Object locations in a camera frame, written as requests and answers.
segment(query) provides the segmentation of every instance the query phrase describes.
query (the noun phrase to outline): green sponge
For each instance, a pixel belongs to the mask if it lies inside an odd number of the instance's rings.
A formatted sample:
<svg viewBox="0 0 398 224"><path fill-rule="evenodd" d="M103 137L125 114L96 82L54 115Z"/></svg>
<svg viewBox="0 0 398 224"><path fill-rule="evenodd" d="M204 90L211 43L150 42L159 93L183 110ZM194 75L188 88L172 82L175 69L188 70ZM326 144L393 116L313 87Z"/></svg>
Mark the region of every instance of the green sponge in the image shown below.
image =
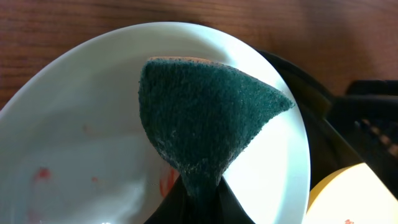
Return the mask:
<svg viewBox="0 0 398 224"><path fill-rule="evenodd" d="M293 107L279 90L233 67L175 57L144 65L139 104L149 141L180 172L199 210L264 124Z"/></svg>

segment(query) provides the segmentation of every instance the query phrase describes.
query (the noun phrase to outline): dish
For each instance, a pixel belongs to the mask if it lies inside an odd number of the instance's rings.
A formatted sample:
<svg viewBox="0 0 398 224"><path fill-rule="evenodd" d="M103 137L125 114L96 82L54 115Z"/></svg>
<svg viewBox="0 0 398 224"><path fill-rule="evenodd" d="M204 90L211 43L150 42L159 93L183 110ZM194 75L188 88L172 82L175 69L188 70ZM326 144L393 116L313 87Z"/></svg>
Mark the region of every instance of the dish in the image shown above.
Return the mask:
<svg viewBox="0 0 398 224"><path fill-rule="evenodd" d="M139 72L152 56L225 63L294 100L254 49L209 27L156 22L96 37L47 65L0 111L0 223L149 217L167 168L139 119ZM266 124L224 176L256 223L301 223L310 159L299 109Z"/></svg>

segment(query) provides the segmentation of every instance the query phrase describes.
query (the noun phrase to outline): tabletop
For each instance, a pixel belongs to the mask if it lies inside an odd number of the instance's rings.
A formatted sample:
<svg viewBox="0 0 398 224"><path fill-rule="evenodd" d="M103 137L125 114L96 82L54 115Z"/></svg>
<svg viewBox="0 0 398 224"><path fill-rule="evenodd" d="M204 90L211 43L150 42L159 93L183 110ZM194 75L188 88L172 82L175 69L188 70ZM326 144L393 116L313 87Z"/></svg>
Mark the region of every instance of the tabletop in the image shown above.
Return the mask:
<svg viewBox="0 0 398 224"><path fill-rule="evenodd" d="M192 22L277 54L332 93L356 79L395 79L395 0L2 0L0 108L46 64L117 28Z"/></svg>

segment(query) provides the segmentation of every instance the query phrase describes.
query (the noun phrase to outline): sponge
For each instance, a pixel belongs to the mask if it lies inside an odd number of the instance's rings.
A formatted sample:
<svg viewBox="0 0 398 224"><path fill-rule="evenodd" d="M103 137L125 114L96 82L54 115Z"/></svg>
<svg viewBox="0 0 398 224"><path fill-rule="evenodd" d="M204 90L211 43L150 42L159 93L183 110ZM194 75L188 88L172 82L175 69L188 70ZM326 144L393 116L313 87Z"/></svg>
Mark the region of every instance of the sponge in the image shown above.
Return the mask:
<svg viewBox="0 0 398 224"><path fill-rule="evenodd" d="M180 172L195 209L204 211L233 160L264 124L294 104L233 67L164 57L144 65L139 105L149 141Z"/></svg>

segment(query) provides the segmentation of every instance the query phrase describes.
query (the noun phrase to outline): brown wooden surface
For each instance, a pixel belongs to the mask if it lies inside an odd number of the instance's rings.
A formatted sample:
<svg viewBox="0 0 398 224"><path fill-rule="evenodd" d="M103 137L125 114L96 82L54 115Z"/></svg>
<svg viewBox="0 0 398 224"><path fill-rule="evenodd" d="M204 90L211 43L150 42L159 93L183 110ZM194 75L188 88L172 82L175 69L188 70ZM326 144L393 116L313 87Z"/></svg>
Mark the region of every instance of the brown wooden surface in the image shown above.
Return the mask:
<svg viewBox="0 0 398 224"><path fill-rule="evenodd" d="M280 55L333 93L395 79L396 0L0 0L0 108L41 68L105 32L143 22L210 26Z"/></svg>

